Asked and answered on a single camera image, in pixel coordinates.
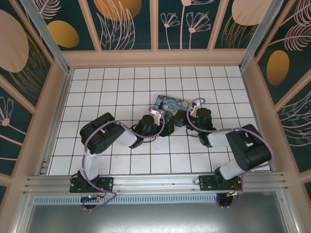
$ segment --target black grid line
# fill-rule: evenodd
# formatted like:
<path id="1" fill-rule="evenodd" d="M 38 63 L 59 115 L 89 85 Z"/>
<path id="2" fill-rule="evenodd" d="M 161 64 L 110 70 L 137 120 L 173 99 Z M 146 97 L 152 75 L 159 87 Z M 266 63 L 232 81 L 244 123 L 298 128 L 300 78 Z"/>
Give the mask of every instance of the black grid line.
<path id="1" fill-rule="evenodd" d="M 79 121 L 80 121 L 80 119 L 81 119 L 82 109 L 83 109 L 83 108 L 81 108 Z M 71 156 L 71 162 L 70 162 L 70 166 L 69 166 L 68 175 L 70 174 L 70 169 L 71 169 L 71 164 L 72 164 L 72 159 L 73 159 L 73 152 L 74 152 L 74 148 L 75 148 L 75 146 L 76 146 L 76 141 L 77 141 L 77 140 L 75 139 L 75 140 L 74 140 L 74 144 L 73 144 L 73 149 L 72 149 L 72 156 Z"/>
<path id="2" fill-rule="evenodd" d="M 79 125 L 80 125 L 80 123 L 81 122 L 85 122 L 85 124 L 87 123 L 87 122 L 89 122 L 88 120 L 84 120 L 84 121 L 81 121 L 81 117 L 82 117 L 82 110 L 83 110 L 83 107 L 98 107 L 98 109 L 97 109 L 97 116 L 99 115 L 99 111 L 100 111 L 100 107 L 114 107 L 115 109 L 115 115 L 116 115 L 116 111 L 117 111 L 117 106 L 131 106 L 132 107 L 132 119 L 130 119 L 130 121 L 132 122 L 132 124 L 134 123 L 134 121 L 139 121 L 140 119 L 134 119 L 134 118 L 137 118 L 137 117 L 134 117 L 134 106 L 152 106 L 154 103 L 151 103 L 151 95 L 152 95 L 152 92 L 161 92 L 161 91 L 158 91 L 158 90 L 153 90 L 153 91 L 151 91 L 151 89 L 152 89 L 152 84 L 151 84 L 151 82 L 150 82 L 150 80 L 151 80 L 151 67 L 148 67 L 149 68 L 149 77 L 148 78 L 142 78 L 142 79 L 139 79 L 139 80 L 149 80 L 149 103 L 150 104 L 134 104 L 134 93 L 136 93 L 136 92 L 147 92 L 148 90 L 141 90 L 141 91 L 135 91 L 135 72 L 136 72 L 136 68 L 134 67 L 134 77 L 132 78 L 130 78 L 130 79 L 124 79 L 124 80 L 133 80 L 133 82 L 134 82 L 134 84 L 133 84 L 133 91 L 119 91 L 119 81 L 120 81 L 120 72 L 121 72 L 121 69 L 119 68 L 118 69 L 118 78 L 117 79 L 104 79 L 104 76 L 105 76 L 105 74 L 106 74 L 106 69 L 104 69 L 104 72 L 103 72 L 103 78 L 102 79 L 92 79 L 92 81 L 96 81 L 97 80 L 97 82 L 99 83 L 99 80 L 101 80 L 102 82 L 101 82 L 101 90 L 100 91 L 92 91 L 92 92 L 88 92 L 88 91 L 86 91 L 86 88 L 87 88 L 87 82 L 88 82 L 88 80 L 90 80 L 89 78 L 90 78 L 90 73 L 91 73 L 91 69 L 88 69 L 88 76 L 87 76 L 87 79 L 86 80 L 81 80 L 81 79 L 78 79 L 78 80 L 71 80 L 71 83 L 70 83 L 70 88 L 69 88 L 69 93 L 67 94 L 67 99 L 66 99 L 66 104 L 65 104 L 65 108 L 64 108 L 64 110 L 63 110 L 63 115 L 62 115 L 62 120 L 61 120 L 61 123 L 60 123 L 60 127 L 59 127 L 59 130 L 58 130 L 58 133 L 57 133 L 57 140 L 58 139 L 64 139 L 64 138 L 72 138 L 72 139 L 75 139 L 75 141 L 74 141 L 74 143 L 73 143 L 73 152 L 74 152 L 74 149 L 75 149 L 75 147 L 76 147 L 76 143 L 78 143 L 77 142 L 77 140 L 78 140 L 78 136 L 77 136 L 77 134 L 76 134 L 76 137 L 59 137 L 59 135 L 60 135 L 60 130 L 61 130 L 61 128 L 62 128 L 62 126 L 64 126 L 64 124 L 63 124 L 63 122 L 78 122 L 78 128 L 77 128 L 77 132 L 78 132 L 78 130 L 79 130 Z M 182 82 L 182 80 L 183 80 L 183 78 L 182 78 L 182 75 L 181 75 L 181 68 L 180 67 L 178 67 L 179 68 L 179 73 L 180 73 L 180 77 L 176 77 L 176 78 L 167 78 L 166 76 L 167 76 L 167 74 L 166 74 L 166 69 L 164 68 L 164 81 L 165 81 L 165 93 L 166 93 L 166 95 L 168 94 L 168 91 L 167 91 L 167 80 L 168 79 L 179 79 L 180 80 L 180 82 L 181 82 L 181 90 L 180 89 L 178 89 L 178 90 L 172 90 L 172 91 L 181 91 L 182 92 L 182 99 L 183 100 L 185 100 L 185 97 L 184 97 L 184 94 L 186 94 L 186 93 L 184 93 L 184 88 L 183 88 L 183 82 Z M 199 95 L 199 97 L 201 97 L 201 93 L 200 93 L 200 91 L 211 91 L 210 89 L 207 89 L 206 90 L 206 88 L 204 88 L 204 89 L 200 89 L 200 87 L 199 87 L 199 79 L 206 79 L 206 78 L 211 78 L 211 80 L 213 81 L 213 85 L 214 85 L 214 79 L 217 79 L 217 77 L 197 77 L 197 71 L 196 71 L 196 69 L 195 69 L 195 67 L 194 67 L 194 72 L 195 72 L 195 77 L 187 77 L 186 79 L 191 79 L 191 78 L 193 78 L 193 81 L 196 81 L 196 83 L 197 83 L 197 89 L 196 89 L 196 87 L 194 86 L 193 87 L 193 90 L 187 90 L 187 91 L 196 91 L 196 92 L 198 92 L 198 95 Z M 226 78 L 227 79 L 227 81 L 229 82 L 229 79 L 230 79 L 230 81 L 232 82 L 232 78 L 241 78 L 241 77 L 228 77 L 227 76 L 227 71 L 226 71 L 226 69 L 225 69 L 225 72 L 226 72 L 226 77 L 222 77 L 222 78 Z M 113 83 L 115 86 L 117 86 L 117 90 L 116 91 L 110 91 L 110 90 L 108 90 L 107 89 L 107 91 L 103 91 L 103 85 L 104 85 L 104 80 L 118 80 L 117 81 L 117 83 Z M 84 92 L 70 92 L 70 89 L 71 89 L 71 86 L 72 86 L 72 81 L 86 81 L 86 85 L 85 85 L 85 91 Z M 245 90 L 246 88 L 244 87 L 244 88 L 242 88 L 242 86 L 241 86 L 241 89 L 234 89 L 234 90 Z M 218 113 L 219 113 L 219 118 L 214 118 L 214 119 L 219 119 L 220 120 L 220 123 L 221 123 L 221 125 L 222 125 L 222 127 L 223 127 L 223 121 L 222 121 L 222 119 L 225 119 L 225 118 L 237 118 L 238 119 L 238 121 L 239 121 L 239 124 L 241 124 L 240 123 L 240 119 L 242 119 L 242 118 L 244 118 L 244 119 L 254 119 L 254 117 L 252 116 L 252 117 L 239 117 L 238 116 L 238 112 L 237 112 L 237 108 L 236 108 L 236 102 L 234 101 L 234 99 L 233 99 L 233 93 L 232 93 L 232 88 L 231 88 L 231 85 L 230 85 L 230 83 L 229 83 L 229 89 L 227 88 L 227 89 L 223 89 L 223 88 L 221 88 L 221 86 L 220 86 L 220 88 L 217 88 L 217 89 L 215 89 L 215 87 L 213 88 L 213 90 L 214 90 L 214 94 L 215 94 L 215 97 L 216 97 L 216 103 L 215 104 L 217 104 L 217 107 L 218 107 Z M 233 102 L 231 102 L 231 103 L 221 103 L 221 104 L 234 104 L 235 105 L 235 111 L 236 111 L 236 113 L 237 113 L 237 116 L 234 116 L 234 117 L 222 117 L 221 115 L 220 115 L 220 108 L 219 108 L 219 103 L 218 103 L 218 99 L 217 99 L 217 95 L 216 95 L 216 90 L 230 90 L 230 92 L 231 92 L 231 96 L 232 96 L 232 99 L 233 99 Z M 132 92 L 133 93 L 133 100 L 132 100 L 132 104 L 123 104 L 123 105 L 119 105 L 118 103 L 117 103 L 117 100 L 118 100 L 118 93 L 122 93 L 122 92 Z M 73 94 L 73 93 L 83 93 L 83 102 L 82 102 L 82 105 L 79 105 L 79 104 L 77 104 L 76 106 L 67 106 L 67 104 L 68 104 L 68 101 L 69 101 L 69 94 Z M 100 96 L 100 99 L 102 98 L 102 94 L 103 93 L 116 93 L 116 103 L 114 104 L 114 105 L 107 105 L 106 103 L 105 104 L 102 104 L 101 105 L 101 103 L 99 102 L 99 104 L 98 105 L 84 105 L 84 101 L 85 101 L 85 97 L 86 97 L 86 93 L 100 93 L 100 94 L 98 94 L 99 96 Z M 65 110 L 68 110 L 68 111 L 70 111 L 70 108 L 71 107 L 80 107 L 81 109 L 79 110 L 80 111 L 80 115 L 79 115 L 79 120 L 70 120 L 69 118 L 67 118 L 68 119 L 68 121 L 64 121 L 64 113 L 65 113 Z M 220 151 L 220 152 L 210 152 L 209 150 L 207 150 L 208 152 L 190 152 L 190 144 L 189 144 L 189 136 L 187 136 L 187 140 L 188 140 L 188 150 L 189 150 L 189 152 L 181 152 L 181 153 L 171 153 L 171 137 L 169 136 L 169 138 L 168 138 L 168 141 L 169 141 L 169 144 L 168 144 L 168 150 L 169 150 L 169 156 L 170 156 L 170 171 L 171 171 L 171 173 L 172 173 L 172 160 L 171 160 L 171 154 L 189 154 L 189 158 L 190 158 L 190 170 L 191 170 L 191 172 L 192 172 L 192 164 L 191 164 L 191 157 L 190 157 L 190 154 L 200 154 L 200 153 L 204 153 L 204 154 L 206 154 L 206 153 L 208 153 L 208 155 L 209 155 L 209 162 L 210 162 L 210 167 L 211 167 L 211 158 L 210 158 L 210 154 L 211 153 L 213 153 L 213 154 L 215 154 L 215 153 L 225 153 L 225 151 Z M 157 153 L 157 154 L 154 154 L 154 153 L 152 153 L 152 151 L 151 151 L 151 147 L 152 147 L 152 145 L 151 145 L 151 143 L 149 143 L 149 149 L 150 149 L 150 152 L 149 153 L 144 153 L 143 152 L 143 154 L 142 155 L 146 155 L 146 156 L 149 156 L 149 158 L 150 158 L 150 173 L 151 173 L 151 168 L 152 168 L 152 155 L 154 155 L 154 156 L 156 156 L 156 155 L 161 155 L 161 154 L 168 154 L 168 153 Z M 52 159 L 51 159 L 51 164 L 52 164 L 52 161 L 53 161 L 53 157 L 55 156 L 55 157 L 64 157 L 64 156 L 67 156 L 67 155 L 54 155 L 54 151 L 55 151 L 55 148 L 54 148 L 54 150 L 53 150 L 53 156 L 52 156 Z M 107 153 L 107 154 L 103 154 L 102 156 L 110 156 L 110 164 L 109 164 L 109 174 L 111 174 L 111 163 L 112 163 L 112 156 L 121 156 L 121 155 L 129 155 L 130 156 L 130 174 L 132 174 L 132 171 L 131 171 L 131 169 L 132 169 L 132 164 L 131 164 L 131 162 L 132 162 L 132 154 L 133 154 L 133 152 L 132 152 L 132 150 L 130 150 L 130 152 L 128 153 L 128 154 L 114 154 L 113 152 L 112 152 L 112 150 L 113 150 L 113 145 L 112 145 L 112 147 L 111 147 L 111 153 L 110 153 L 110 155 Z M 72 155 L 68 155 L 68 156 L 71 156 L 71 162 L 70 162 L 70 166 L 69 166 L 69 173 L 70 173 L 70 170 L 71 170 L 71 167 L 72 167 L 72 161 L 73 161 L 73 157 L 75 156 L 80 156 L 80 155 L 74 155 L 74 153 L 72 152 Z"/>

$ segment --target robotic arm base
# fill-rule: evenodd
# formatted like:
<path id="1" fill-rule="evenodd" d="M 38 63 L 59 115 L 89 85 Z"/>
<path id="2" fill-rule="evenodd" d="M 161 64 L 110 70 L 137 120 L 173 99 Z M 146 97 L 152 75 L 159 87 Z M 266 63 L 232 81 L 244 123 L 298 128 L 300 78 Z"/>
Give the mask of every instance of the robotic arm base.
<path id="1" fill-rule="evenodd" d="M 99 175 L 91 180 L 92 184 L 106 191 L 112 191 L 113 177 L 100 177 Z M 70 180 L 70 193 L 100 193 L 99 190 L 93 188 L 82 176 L 80 171 L 77 177 Z"/>

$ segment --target metal extrusion bar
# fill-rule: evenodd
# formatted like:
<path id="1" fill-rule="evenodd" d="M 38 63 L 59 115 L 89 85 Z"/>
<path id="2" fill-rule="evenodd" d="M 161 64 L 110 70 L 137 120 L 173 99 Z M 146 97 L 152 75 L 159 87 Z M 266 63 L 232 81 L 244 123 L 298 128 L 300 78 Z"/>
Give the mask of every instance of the metal extrusion bar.
<path id="1" fill-rule="evenodd" d="M 219 191 L 200 191 L 194 184 L 202 174 L 170 174 L 170 175 L 127 175 L 113 176 L 113 191 L 118 194 L 182 194 L 182 193 L 219 193 Z M 38 176 L 29 177 L 24 195 L 73 195 L 69 193 L 70 176 Z M 281 172 L 251 172 L 243 176 L 244 192 L 284 191 L 287 185 Z"/>
<path id="2" fill-rule="evenodd" d="M 258 46 L 269 30 L 273 20 L 282 6 L 283 0 L 271 0 L 270 5 L 252 36 L 241 60 L 241 71 L 244 71 L 253 58 Z"/>
<path id="3" fill-rule="evenodd" d="M 55 57 L 55 59 L 58 61 L 61 69 L 68 73 L 69 67 L 67 65 L 67 62 L 64 58 L 64 56 L 61 53 L 61 50 L 59 46 L 56 44 L 52 34 L 50 33 L 46 23 L 44 22 L 43 18 L 41 17 L 40 13 L 38 12 L 38 9 L 35 5 L 35 1 L 29 1 L 29 0 L 20 0 L 21 4 L 25 8 L 27 14 L 29 15 L 30 19 L 34 23 L 37 30 L 40 32 L 40 35 L 44 39 L 45 43 L 49 47 L 51 53 Z"/>

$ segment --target leaf illustration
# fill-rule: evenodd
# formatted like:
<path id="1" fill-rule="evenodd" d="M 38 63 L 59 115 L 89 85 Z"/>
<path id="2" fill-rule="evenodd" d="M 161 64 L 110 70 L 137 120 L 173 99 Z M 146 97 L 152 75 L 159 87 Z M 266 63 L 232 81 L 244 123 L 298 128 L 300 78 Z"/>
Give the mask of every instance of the leaf illustration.
<path id="1" fill-rule="evenodd" d="M 34 0 L 42 18 L 52 19 L 61 8 L 59 0 Z"/>
<path id="2" fill-rule="evenodd" d="M 132 49 L 135 42 L 135 26 L 129 10 L 124 8 L 120 1 L 119 8 L 112 0 L 107 0 L 106 4 L 99 0 L 98 3 L 106 16 L 101 17 L 96 13 L 102 26 L 102 47 L 105 50 L 124 50 L 131 46 L 129 49 Z"/>
<path id="3" fill-rule="evenodd" d="M 299 25 L 311 22 L 311 0 L 300 0 L 294 14 L 294 19 Z"/>
<path id="4" fill-rule="evenodd" d="M 292 26 L 282 40 L 284 40 L 284 46 L 287 50 L 302 51 L 311 42 L 311 24 Z"/>

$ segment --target painting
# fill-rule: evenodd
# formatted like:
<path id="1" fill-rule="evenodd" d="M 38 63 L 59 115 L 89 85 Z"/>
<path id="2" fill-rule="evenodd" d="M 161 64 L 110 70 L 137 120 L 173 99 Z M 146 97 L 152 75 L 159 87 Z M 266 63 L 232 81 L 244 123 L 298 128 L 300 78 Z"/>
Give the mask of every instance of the painting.
<path id="1" fill-rule="evenodd" d="M 245 49 L 270 0 L 229 0 L 215 49 Z"/>
<path id="2" fill-rule="evenodd" d="M 311 201 L 311 181 L 305 183 L 305 188 L 309 196 L 309 199 Z"/>
<path id="3" fill-rule="evenodd" d="M 219 0 L 159 0 L 158 48 L 206 49 Z"/>
<path id="4" fill-rule="evenodd" d="M 0 173 L 12 175 L 32 116 L 0 87 Z"/>
<path id="5" fill-rule="evenodd" d="M 265 41 L 266 41 L 267 36 L 268 36 L 268 35 L 270 34 L 270 32 L 272 31 L 273 27 L 275 26 L 276 22 L 278 21 L 280 15 L 282 14 L 282 12 L 283 12 L 285 6 L 286 6 L 287 3 L 288 3 L 288 1 L 289 1 L 289 0 L 284 0 L 284 2 L 282 3 L 281 8 L 279 9 L 279 11 L 278 11 L 277 14 L 276 14 L 276 17 L 274 18 L 274 20 L 273 20 L 272 24 L 270 25 L 268 31 L 266 32 L 266 34 L 265 34 L 265 36 L 263 37 L 261 43 L 259 44 L 258 48 L 256 49 L 256 51 L 255 51 L 255 56 L 258 55 L 259 51 L 261 50 L 263 44 L 264 44 Z"/>
<path id="6" fill-rule="evenodd" d="M 274 104 L 311 68 L 311 2 L 295 2 L 258 62 Z"/>
<path id="7" fill-rule="evenodd" d="M 0 76 L 36 106 L 51 64 L 8 1 L 0 22 Z"/>
<path id="8" fill-rule="evenodd" d="M 2 200 L 4 198 L 5 191 L 6 191 L 6 186 L 0 185 L 0 207 L 1 207 Z"/>
<path id="9" fill-rule="evenodd" d="M 94 50 L 78 0 L 33 0 L 61 51 Z"/>
<path id="10" fill-rule="evenodd" d="M 298 170 L 311 169 L 311 82 L 279 110 L 278 116 Z"/>
<path id="11" fill-rule="evenodd" d="M 102 50 L 150 50 L 149 0 L 87 0 Z"/>

